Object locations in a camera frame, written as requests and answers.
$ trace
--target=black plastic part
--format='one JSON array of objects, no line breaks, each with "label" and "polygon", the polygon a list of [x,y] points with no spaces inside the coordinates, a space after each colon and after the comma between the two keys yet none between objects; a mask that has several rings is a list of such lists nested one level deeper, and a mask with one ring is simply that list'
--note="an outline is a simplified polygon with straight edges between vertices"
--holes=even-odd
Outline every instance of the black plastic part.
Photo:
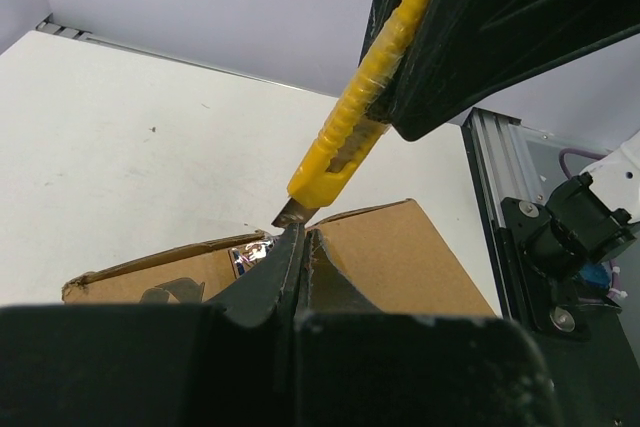
[{"label": "black plastic part", "polygon": [[297,425],[562,425],[542,357],[515,324],[311,313],[296,341]]},{"label": "black plastic part", "polygon": [[[400,0],[373,0],[364,46]],[[416,140],[484,97],[640,31],[638,0],[431,0],[376,116]]]},{"label": "black plastic part", "polygon": [[211,315],[197,304],[2,309],[0,425],[188,423],[202,413],[193,366]]},{"label": "black plastic part", "polygon": [[[224,383],[216,384],[223,386],[216,403],[223,405],[223,413],[238,413],[237,425],[255,425],[277,416],[290,422],[291,412],[285,406],[293,396],[290,346],[304,253],[304,225],[289,224],[264,260],[209,301],[226,322],[216,325],[216,335],[209,339],[206,349],[213,355],[200,375],[203,382],[215,379],[220,359],[229,352],[237,354],[241,365],[230,378],[224,377]],[[251,389],[261,393],[251,409],[239,395],[249,379]]]},{"label": "black plastic part", "polygon": [[[549,214],[538,205],[538,217],[531,218],[520,211],[520,200],[506,198],[502,201],[505,223],[513,235],[515,256],[510,258],[510,270],[519,277],[526,312],[533,330],[565,340],[587,341],[591,332],[586,314],[577,305],[578,296],[571,279],[557,281],[543,275],[524,255],[524,245],[537,231],[549,222]],[[551,320],[555,307],[567,310],[575,320],[573,332],[563,332]]]},{"label": "black plastic part", "polygon": [[587,262],[598,264],[620,255],[636,238],[623,209],[611,212],[589,186],[588,172],[560,184],[543,207],[549,214],[523,245],[533,266],[559,280]]},{"label": "black plastic part", "polygon": [[537,332],[535,325],[532,325],[523,294],[518,249],[513,235],[510,229],[492,225],[489,221],[478,163],[480,157],[474,147],[468,122],[462,132],[480,217],[485,233],[489,232],[486,239],[498,295],[505,299],[510,309],[506,310],[505,304],[501,304],[503,314],[508,317],[506,312],[511,312],[511,318],[530,331],[542,351],[565,425],[640,425],[640,405],[637,402],[640,398],[640,370],[614,309],[598,309],[587,313],[591,332],[591,339],[587,342],[552,337]]},{"label": "black plastic part", "polygon": [[588,342],[533,333],[551,372],[565,425],[640,425],[640,369],[617,314],[599,310],[589,313],[587,320]]}]

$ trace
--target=purple cable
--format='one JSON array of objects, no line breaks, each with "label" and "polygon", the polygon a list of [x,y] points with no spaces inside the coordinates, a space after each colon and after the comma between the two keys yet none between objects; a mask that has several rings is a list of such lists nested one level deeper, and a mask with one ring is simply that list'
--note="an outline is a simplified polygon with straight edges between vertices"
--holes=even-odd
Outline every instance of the purple cable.
[{"label": "purple cable", "polygon": [[565,156],[567,154],[579,155],[580,157],[586,157],[587,159],[593,160],[602,160],[606,157],[606,155],[596,154],[595,152],[589,152],[588,150],[574,149],[571,147],[562,149],[558,154],[558,161],[560,162],[560,168],[562,169],[562,172],[564,172],[564,175],[567,176],[567,179],[573,177],[565,160]]}]

